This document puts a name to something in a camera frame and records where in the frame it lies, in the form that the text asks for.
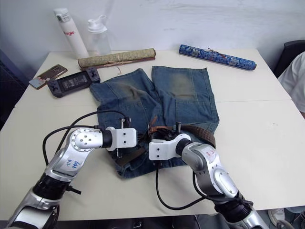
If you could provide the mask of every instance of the bottle cap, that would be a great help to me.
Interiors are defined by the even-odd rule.
[[[67,8],[56,8],[53,11],[59,22],[70,21],[71,17]]]
[[[88,31],[91,33],[105,32],[107,30],[107,28],[102,22],[102,20],[105,18],[106,18],[106,16],[101,15],[97,19],[89,19],[88,20]]]

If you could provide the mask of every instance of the white table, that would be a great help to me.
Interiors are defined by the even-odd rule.
[[[242,194],[254,202],[256,209],[305,205],[305,184],[298,178],[303,173],[305,161],[304,119],[257,51],[221,52],[254,60],[257,69],[243,71],[176,55],[174,51],[157,52],[156,61],[120,68],[123,73],[128,73],[142,67],[149,75],[151,66],[158,64],[208,67],[220,117],[215,132],[217,149]],[[50,53],[42,67],[47,69],[60,63],[72,74],[77,72],[75,62],[69,54]],[[104,80],[117,72],[115,67],[99,69]],[[42,175],[45,165],[41,146],[47,133],[71,124],[77,117],[95,111],[96,107],[87,89],[56,99],[46,87],[38,91],[28,87],[0,133],[0,220],[9,218],[28,189]],[[96,123],[96,116],[80,122],[87,125]],[[61,136],[56,134],[49,140],[49,158]],[[72,184],[82,194],[64,194],[60,220],[214,213],[210,201],[202,201],[183,211],[166,209],[156,196],[154,177],[153,172],[122,180],[116,175],[107,152],[94,150]],[[169,205],[182,206],[198,198],[187,166],[162,169],[159,181],[161,196]]]

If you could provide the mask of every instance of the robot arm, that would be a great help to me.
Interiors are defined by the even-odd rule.
[[[89,153],[96,148],[114,150],[136,144],[137,133],[133,128],[107,127],[104,131],[81,128],[70,133],[66,146],[55,154],[40,180],[28,191],[7,227],[53,228],[61,197],[70,190],[69,184],[77,176]]]
[[[268,229],[253,207],[243,197],[220,162],[217,151],[210,145],[192,142],[186,134],[170,133],[172,140],[153,139],[149,143],[151,160],[181,157],[196,174],[199,193],[212,197],[215,210],[221,213],[233,229]]]

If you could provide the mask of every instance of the denim shorts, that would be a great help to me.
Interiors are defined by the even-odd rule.
[[[132,128],[142,135],[146,133],[149,123],[153,123],[153,126],[175,126],[176,122],[181,122],[203,127],[212,133],[219,123],[207,69],[153,66],[152,81],[143,69],[137,69],[103,83],[93,83],[90,91],[101,103],[98,111],[112,109],[125,113],[132,119]],[[102,128],[120,128],[121,117],[117,113],[98,114],[99,125]],[[192,134],[185,133],[193,141],[202,142]],[[119,175],[132,178],[156,169],[148,158],[148,142],[125,149],[125,153],[140,147],[146,151],[139,157],[124,166],[116,164]],[[162,162],[163,168],[180,165],[185,165],[181,158]]]

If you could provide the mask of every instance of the white water bottle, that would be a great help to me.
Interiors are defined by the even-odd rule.
[[[111,52],[108,42],[107,28],[102,22],[104,18],[105,16],[100,16],[97,19],[88,20],[91,47],[99,55],[106,55]]]
[[[89,57],[86,46],[81,39],[80,33],[78,32],[76,25],[68,12],[68,9],[56,8],[54,9],[54,13],[77,58],[80,59]]]

